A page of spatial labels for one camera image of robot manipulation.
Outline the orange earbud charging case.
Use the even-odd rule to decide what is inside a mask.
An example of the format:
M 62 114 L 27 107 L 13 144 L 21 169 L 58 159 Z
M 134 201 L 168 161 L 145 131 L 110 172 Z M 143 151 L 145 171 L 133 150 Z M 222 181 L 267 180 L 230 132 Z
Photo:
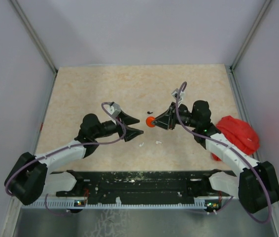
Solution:
M 146 120 L 145 120 L 146 125 L 148 127 L 155 127 L 154 121 L 155 121 L 155 117 L 152 117 L 152 116 L 147 117 Z

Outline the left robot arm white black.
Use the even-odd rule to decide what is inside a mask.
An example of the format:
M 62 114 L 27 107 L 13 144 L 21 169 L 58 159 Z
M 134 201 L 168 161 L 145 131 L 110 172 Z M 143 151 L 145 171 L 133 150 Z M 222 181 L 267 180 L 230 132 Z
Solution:
M 87 114 L 80 130 L 67 145 L 45 154 L 23 153 L 18 158 L 4 182 L 5 191 L 24 205 L 35 202 L 47 194 L 78 196 L 84 191 L 84 179 L 73 170 L 56 172 L 56 169 L 75 160 L 90 156 L 100 145 L 96 139 L 115 133 L 128 142 L 142 135 L 143 131 L 132 128 L 140 120 L 123 111 L 113 113 L 114 120 L 100 122 L 95 114 Z

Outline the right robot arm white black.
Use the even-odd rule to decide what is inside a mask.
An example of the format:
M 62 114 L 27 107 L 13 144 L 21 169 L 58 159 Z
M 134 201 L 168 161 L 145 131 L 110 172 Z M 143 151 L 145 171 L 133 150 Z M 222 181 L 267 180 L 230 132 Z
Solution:
M 279 183 L 273 165 L 251 158 L 229 142 L 211 122 L 207 101 L 196 101 L 191 111 L 183 104 L 171 103 L 158 117 L 146 119 L 146 124 L 165 130 L 173 130 L 177 124 L 193 128 L 195 141 L 231 168 L 233 175 L 217 169 L 206 173 L 202 183 L 205 194 L 211 196 L 222 191 L 237 198 L 251 214 L 279 201 Z

